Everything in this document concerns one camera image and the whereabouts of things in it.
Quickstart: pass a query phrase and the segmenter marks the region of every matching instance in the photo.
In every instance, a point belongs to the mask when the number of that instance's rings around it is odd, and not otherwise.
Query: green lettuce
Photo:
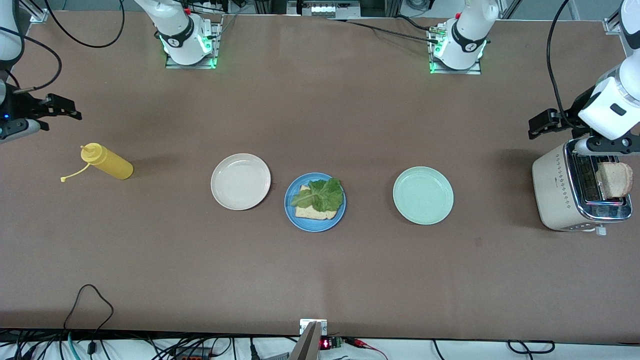
[[[344,192],[340,180],[331,178],[329,181],[310,181],[308,186],[309,190],[302,190],[293,197],[291,206],[313,206],[316,211],[337,211],[342,205]]]

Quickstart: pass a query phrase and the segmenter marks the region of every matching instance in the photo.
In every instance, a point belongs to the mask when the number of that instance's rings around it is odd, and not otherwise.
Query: sandwich
[[[310,181],[302,185],[300,192],[293,197],[291,206],[296,207],[296,217],[313,220],[331,220],[344,202],[344,192],[340,181],[331,178],[328,181]]]

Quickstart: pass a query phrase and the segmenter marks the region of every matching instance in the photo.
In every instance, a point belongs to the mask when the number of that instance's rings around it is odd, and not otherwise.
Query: blue plate
[[[347,197],[343,195],[344,201],[342,205],[338,208],[338,213],[335,214],[335,217],[331,220],[313,220],[309,218],[296,218],[296,208],[295,206],[291,206],[291,200],[295,195],[300,192],[300,186],[308,185],[309,181],[317,181],[317,180],[329,180],[331,176],[327,174],[323,174],[321,172],[310,172],[308,174],[304,174],[301,177],[295,179],[289,188],[287,189],[287,193],[284,195],[284,211],[287,213],[287,217],[291,222],[297,226],[298,228],[308,231],[310,233],[319,233],[321,231],[326,231],[331,229],[338,224],[342,216],[344,215],[344,210],[347,208]]]

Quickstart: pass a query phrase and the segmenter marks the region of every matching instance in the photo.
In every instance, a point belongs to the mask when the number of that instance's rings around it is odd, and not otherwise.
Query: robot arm
[[[135,1],[154,22],[164,50],[176,63],[193,65],[212,52],[210,20],[187,15],[174,0]]]
[[[187,14],[174,0],[135,0],[151,17],[164,50],[181,65],[192,65],[212,51],[211,21]],[[18,33],[18,0],[0,0],[0,27]],[[24,39],[0,30],[0,70],[9,70],[24,51]],[[49,130],[42,117],[65,115],[82,119],[73,101],[48,94],[36,99],[13,85],[0,81],[0,144],[39,130]]]
[[[445,38],[436,47],[434,56],[452,69],[469,69],[482,54],[498,14],[495,0],[465,0],[459,16],[445,22]]]
[[[564,118],[548,109],[529,121],[529,138],[572,128],[581,139],[575,150],[582,155],[640,154],[640,136],[631,129],[640,122],[640,2],[624,0],[621,28],[634,52],[605,73],[596,85],[576,98]]]
[[[24,52],[17,26],[18,0],[0,0],[0,70],[9,70]],[[55,94],[37,99],[0,80],[0,144],[39,130],[49,130],[42,117],[66,115],[81,120],[73,101]]]
[[[0,0],[0,26],[18,32],[18,0]],[[0,69],[10,69],[24,50],[24,39],[0,31]]]

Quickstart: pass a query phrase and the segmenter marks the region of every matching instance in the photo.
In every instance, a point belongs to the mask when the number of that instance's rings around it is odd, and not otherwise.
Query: toaster
[[[594,231],[606,235],[605,224],[631,217],[629,195],[605,199],[596,178],[598,164],[617,156],[585,156],[569,140],[537,159],[532,166],[540,219],[557,231]]]

